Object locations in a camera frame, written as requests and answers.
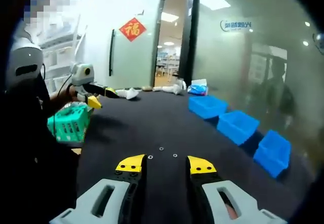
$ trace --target cable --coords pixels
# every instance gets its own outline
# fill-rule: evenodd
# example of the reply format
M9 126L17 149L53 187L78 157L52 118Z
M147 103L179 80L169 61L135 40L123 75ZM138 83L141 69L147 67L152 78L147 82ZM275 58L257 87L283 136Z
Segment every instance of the cable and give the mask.
M43 77L43 80L45 80L46 67L45 67L45 64L44 63L43 63L43 66L44 66L44 77Z
M61 86L59 92L57 93L57 96L60 95L60 92L62 90L62 88L64 87L64 85L66 84L66 82L72 77L72 74L69 75L69 77L65 80L65 82L63 83L63 85ZM53 133L54 133L54 137L56 139L56 131L55 131L55 114L53 115Z

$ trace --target yellow robot part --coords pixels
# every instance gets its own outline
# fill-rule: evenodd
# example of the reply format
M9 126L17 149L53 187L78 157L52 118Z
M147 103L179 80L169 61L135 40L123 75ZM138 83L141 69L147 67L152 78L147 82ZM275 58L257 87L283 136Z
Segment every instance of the yellow robot part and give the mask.
M198 157L188 156L190 162L190 174L217 172L213 164Z
M95 96L88 97L88 105L89 105L89 107L94 108L94 109L102 108L101 104L99 103L98 99Z
M116 170L126 172L141 172L142 171L142 160L145 154L128 157L121 161Z

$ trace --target doorway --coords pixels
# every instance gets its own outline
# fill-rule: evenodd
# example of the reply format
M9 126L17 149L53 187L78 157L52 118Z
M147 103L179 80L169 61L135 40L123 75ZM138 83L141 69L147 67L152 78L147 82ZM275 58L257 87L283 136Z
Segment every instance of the doorway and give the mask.
M164 0L160 20L154 86L168 86L176 82L186 6L187 0Z

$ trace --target person's arm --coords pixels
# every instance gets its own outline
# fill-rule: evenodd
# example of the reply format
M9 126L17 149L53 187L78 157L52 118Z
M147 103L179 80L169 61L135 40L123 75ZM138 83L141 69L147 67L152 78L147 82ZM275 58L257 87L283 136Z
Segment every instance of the person's arm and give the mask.
M64 105L70 102L78 101L75 97L75 89L73 86L70 87L69 93L66 90L62 90L60 94L51 96L49 101L43 102L43 111L47 117L53 116L57 111L62 109Z

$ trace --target ceiling light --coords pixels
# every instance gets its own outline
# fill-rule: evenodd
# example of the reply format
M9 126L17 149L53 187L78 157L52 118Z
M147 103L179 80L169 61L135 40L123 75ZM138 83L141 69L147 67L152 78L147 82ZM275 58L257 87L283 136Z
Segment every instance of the ceiling light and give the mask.
M213 11L222 8L229 8L231 6L225 0L200 0L200 3L210 8Z
M164 43L166 46L174 46L174 43L173 42L165 42Z
M176 15L172 15L172 14L164 13L164 12L162 12L162 15L161 15L161 20L170 22L170 23L176 21L178 18L179 17Z

